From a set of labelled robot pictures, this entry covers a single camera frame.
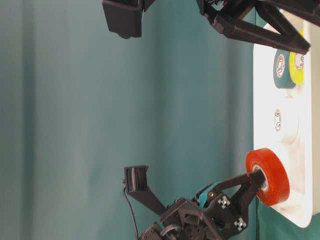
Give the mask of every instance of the green backdrop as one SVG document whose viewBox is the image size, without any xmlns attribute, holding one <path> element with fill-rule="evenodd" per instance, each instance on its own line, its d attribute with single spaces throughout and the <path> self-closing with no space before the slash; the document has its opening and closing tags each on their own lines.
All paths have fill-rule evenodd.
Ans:
<svg viewBox="0 0 320 240">
<path fill-rule="evenodd" d="M 0 31 L 0 239 L 133 240 L 125 166 L 148 165 L 165 205 L 245 171 L 253 46 L 196 1 L 156 1 L 124 40 L 101 0 L 2 0 Z M 132 204 L 140 233 L 158 220 Z M 255 222 L 253 203 L 234 239 Z"/>
</svg>

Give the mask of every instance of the tape roll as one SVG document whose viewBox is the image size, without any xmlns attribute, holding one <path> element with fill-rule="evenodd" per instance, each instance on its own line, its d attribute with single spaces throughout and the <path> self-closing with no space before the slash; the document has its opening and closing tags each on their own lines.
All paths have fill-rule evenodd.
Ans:
<svg viewBox="0 0 320 240">
<path fill-rule="evenodd" d="M 272 206 L 286 201 L 290 195 L 290 184 L 284 166 L 277 155 L 268 148 L 251 151 L 246 156 L 246 171 L 262 170 L 266 182 L 257 193 L 259 199 Z"/>
<path fill-rule="evenodd" d="M 303 85 L 305 83 L 305 56 L 300 53 L 290 52 L 289 56 L 289 71 L 292 81 L 297 85 Z"/>
<path fill-rule="evenodd" d="M 299 114 L 292 97 L 279 99 L 274 108 L 274 137 L 278 142 L 291 144 L 297 137 Z"/>
<path fill-rule="evenodd" d="M 273 62 L 273 80 L 278 89 L 293 89 L 296 84 L 290 75 L 290 52 L 278 49 Z"/>
</svg>

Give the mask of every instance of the red tape roll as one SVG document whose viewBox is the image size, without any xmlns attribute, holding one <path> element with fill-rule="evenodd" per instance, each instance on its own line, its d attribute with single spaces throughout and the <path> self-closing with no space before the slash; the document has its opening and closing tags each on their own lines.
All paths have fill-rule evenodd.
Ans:
<svg viewBox="0 0 320 240">
<path fill-rule="evenodd" d="M 266 186 L 257 193 L 260 200 L 272 206 L 288 199 L 289 179 L 277 155 L 268 148 L 251 151 L 246 156 L 246 171 L 252 173 L 261 169 L 266 177 Z"/>
</svg>

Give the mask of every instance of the white tape roll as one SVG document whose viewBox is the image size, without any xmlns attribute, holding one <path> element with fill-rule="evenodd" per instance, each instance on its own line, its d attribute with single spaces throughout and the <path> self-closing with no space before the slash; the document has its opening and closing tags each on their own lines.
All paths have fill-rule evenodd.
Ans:
<svg viewBox="0 0 320 240">
<path fill-rule="evenodd" d="M 291 144 L 297 137 L 299 115 L 291 97 L 281 99 L 274 109 L 273 126 L 275 138 L 284 144 Z"/>
</svg>

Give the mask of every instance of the yellow tape roll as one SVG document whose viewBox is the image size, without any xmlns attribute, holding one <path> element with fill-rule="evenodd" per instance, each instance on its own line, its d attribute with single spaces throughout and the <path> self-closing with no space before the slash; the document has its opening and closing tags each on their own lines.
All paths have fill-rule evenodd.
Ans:
<svg viewBox="0 0 320 240">
<path fill-rule="evenodd" d="M 305 83 L 305 56 L 300 53 L 290 52 L 289 56 L 289 71 L 292 81 L 297 85 L 303 85 Z"/>
</svg>

